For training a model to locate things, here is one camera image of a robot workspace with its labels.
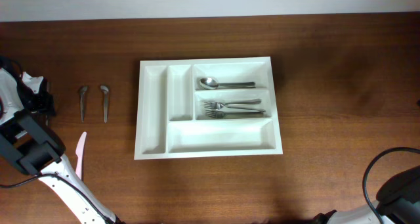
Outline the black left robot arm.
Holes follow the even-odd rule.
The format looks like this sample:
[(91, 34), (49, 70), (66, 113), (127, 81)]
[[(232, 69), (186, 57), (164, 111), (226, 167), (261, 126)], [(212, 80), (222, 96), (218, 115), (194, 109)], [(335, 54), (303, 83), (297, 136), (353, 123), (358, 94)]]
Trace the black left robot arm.
[(39, 120), (55, 116), (48, 81), (1, 57), (1, 156), (16, 170), (52, 189), (80, 223), (120, 223), (73, 169), (58, 135)]

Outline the small steel spoon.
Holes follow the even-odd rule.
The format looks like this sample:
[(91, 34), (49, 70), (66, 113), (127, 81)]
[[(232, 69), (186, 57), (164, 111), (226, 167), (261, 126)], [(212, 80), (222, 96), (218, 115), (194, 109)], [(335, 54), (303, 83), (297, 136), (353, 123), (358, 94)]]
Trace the small steel spoon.
[(108, 122), (108, 111), (109, 111), (109, 98), (110, 89), (107, 85), (100, 85), (100, 90), (103, 92), (103, 109), (104, 109), (104, 122)]
[(84, 122), (85, 119), (85, 96), (86, 92), (88, 91), (88, 86), (82, 86), (79, 89), (79, 107), (80, 107), (80, 114), (81, 114), (81, 122)]

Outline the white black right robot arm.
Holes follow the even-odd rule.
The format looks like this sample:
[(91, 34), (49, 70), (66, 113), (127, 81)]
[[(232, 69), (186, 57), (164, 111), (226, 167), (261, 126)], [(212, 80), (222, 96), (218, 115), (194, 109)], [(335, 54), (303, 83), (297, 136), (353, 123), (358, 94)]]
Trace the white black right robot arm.
[[(391, 177), (378, 191), (373, 206), (386, 224), (419, 224), (419, 167)], [(311, 223), (317, 224), (378, 224), (369, 208), (361, 206), (348, 212), (333, 210), (319, 213)]]

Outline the steel tablespoon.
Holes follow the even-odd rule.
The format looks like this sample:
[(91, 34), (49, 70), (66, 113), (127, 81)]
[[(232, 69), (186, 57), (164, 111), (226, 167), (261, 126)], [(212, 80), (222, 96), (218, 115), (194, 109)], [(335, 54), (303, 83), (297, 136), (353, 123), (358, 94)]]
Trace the steel tablespoon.
[[(215, 78), (201, 78), (199, 84), (202, 88), (207, 90), (222, 89), (225, 87), (219, 87), (219, 82)], [(247, 89), (247, 88), (226, 88), (226, 89)]]
[(225, 88), (256, 88), (256, 84), (255, 84), (255, 82), (220, 83), (219, 87), (225, 87)]

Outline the black-handled steel fork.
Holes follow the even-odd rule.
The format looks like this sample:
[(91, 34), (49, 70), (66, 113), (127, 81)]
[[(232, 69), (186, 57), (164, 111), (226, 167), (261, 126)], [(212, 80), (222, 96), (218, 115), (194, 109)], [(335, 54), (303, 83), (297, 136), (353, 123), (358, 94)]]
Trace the black-handled steel fork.
[(263, 112), (265, 113), (266, 110), (265, 109), (260, 109), (260, 108), (248, 108), (248, 107), (240, 107), (240, 106), (229, 106), (227, 104), (223, 104), (223, 103), (218, 103), (217, 106), (218, 109), (222, 109), (222, 108), (231, 108), (231, 109), (240, 109), (240, 110), (252, 110), (252, 111), (257, 111), (257, 112)]

